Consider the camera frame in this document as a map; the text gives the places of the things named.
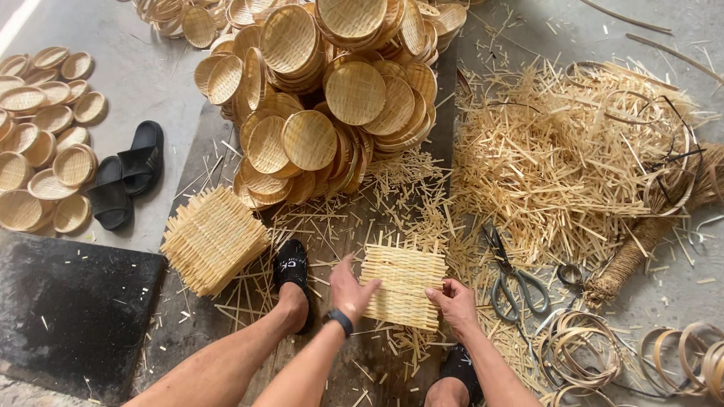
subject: leg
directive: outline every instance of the leg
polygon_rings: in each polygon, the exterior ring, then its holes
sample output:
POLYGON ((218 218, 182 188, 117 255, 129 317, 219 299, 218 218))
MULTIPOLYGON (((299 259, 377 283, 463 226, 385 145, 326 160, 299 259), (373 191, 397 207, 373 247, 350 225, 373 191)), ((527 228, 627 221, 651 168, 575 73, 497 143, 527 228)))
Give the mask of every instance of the leg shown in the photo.
POLYGON ((430 386, 425 396, 425 407, 467 407, 468 388, 460 379, 443 377, 430 386))
POLYGON ((285 283, 271 312, 194 353, 126 406, 235 407, 251 377, 279 342, 302 328, 307 310, 302 289, 285 283))

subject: unfinished bamboo weave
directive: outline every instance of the unfinished bamboo weave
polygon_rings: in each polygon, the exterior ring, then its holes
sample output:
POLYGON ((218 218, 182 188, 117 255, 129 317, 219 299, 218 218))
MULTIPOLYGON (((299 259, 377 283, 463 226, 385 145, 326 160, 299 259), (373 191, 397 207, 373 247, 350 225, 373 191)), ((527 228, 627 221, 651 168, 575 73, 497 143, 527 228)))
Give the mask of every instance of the unfinished bamboo weave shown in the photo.
POLYGON ((360 283, 376 278, 382 286, 369 301, 364 316, 423 330, 438 327, 435 306, 425 295, 428 287, 442 290, 445 255, 408 248, 367 244, 360 283))
POLYGON ((230 188, 189 198, 166 222, 161 252, 196 295, 218 295, 271 245, 264 225, 230 188))

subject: forearm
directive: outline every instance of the forearm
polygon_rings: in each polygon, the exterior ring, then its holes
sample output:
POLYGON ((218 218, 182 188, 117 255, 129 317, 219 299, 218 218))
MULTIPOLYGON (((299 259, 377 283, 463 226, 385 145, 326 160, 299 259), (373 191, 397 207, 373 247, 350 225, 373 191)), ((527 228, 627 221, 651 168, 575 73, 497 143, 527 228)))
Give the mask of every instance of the forearm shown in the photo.
POLYGON ((345 331, 339 323, 325 324, 271 381, 254 406, 318 406, 332 361, 344 342, 345 331))
POLYGON ((478 327, 459 338, 470 353, 473 368, 490 407, 540 407, 492 342, 478 327))

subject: foot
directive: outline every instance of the foot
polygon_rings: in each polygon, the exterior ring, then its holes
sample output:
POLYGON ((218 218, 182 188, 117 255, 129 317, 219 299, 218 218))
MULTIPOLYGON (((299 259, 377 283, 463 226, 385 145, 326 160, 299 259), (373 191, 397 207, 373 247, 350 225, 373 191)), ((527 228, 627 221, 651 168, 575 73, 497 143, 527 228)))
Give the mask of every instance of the foot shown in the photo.
POLYGON ((307 301, 307 312, 305 319, 302 319, 302 327, 296 332, 297 335, 304 335, 311 331, 314 326, 314 315, 312 313, 312 305, 307 292, 307 256, 304 253, 304 246, 299 240, 291 239, 287 241, 279 250, 279 254, 274 259, 274 285, 279 290, 279 302, 282 302, 282 291, 290 291, 294 293, 293 288, 286 288, 289 283, 296 285, 302 292, 307 301))
POLYGON ((464 398, 455 398, 455 400, 459 400, 461 406, 479 404, 483 399, 483 390, 480 388, 478 376, 473 368, 473 361, 470 359, 468 350, 459 343, 450 349, 447 360, 440 368, 438 381, 430 387, 430 391, 433 390, 433 387, 437 387, 435 393, 439 394, 430 395, 428 392, 429 396, 453 397, 465 393, 464 398))

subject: black slide sandal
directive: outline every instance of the black slide sandal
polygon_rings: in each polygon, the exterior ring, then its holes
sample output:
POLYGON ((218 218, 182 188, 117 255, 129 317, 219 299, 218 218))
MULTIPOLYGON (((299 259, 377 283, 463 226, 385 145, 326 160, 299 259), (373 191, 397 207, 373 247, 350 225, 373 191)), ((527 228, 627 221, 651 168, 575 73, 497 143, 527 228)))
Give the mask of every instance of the black slide sandal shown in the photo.
POLYGON ((146 120, 138 125, 131 149, 118 153, 123 166, 126 194, 138 195, 152 188, 164 168, 164 131, 146 120))
POLYGON ((459 379, 468 388, 468 396, 470 397, 468 407, 479 404, 483 399, 483 390, 480 388, 478 375, 473 368, 473 361, 470 359, 468 350, 460 343, 450 349, 445 363, 440 368, 440 375, 435 382, 445 377, 459 379))
POLYGON ((93 217, 105 230, 118 229, 133 217, 133 202, 126 195, 121 174, 118 157, 106 157, 98 166, 96 186, 86 191, 93 217))
POLYGON ((277 292, 286 282, 293 282, 304 291, 309 311, 304 327, 296 335, 304 335, 311 331, 314 326, 314 311, 309 298, 309 290, 307 290, 307 255, 304 253, 304 245, 299 240, 290 239, 279 249, 279 254, 274 258, 273 279, 277 292))

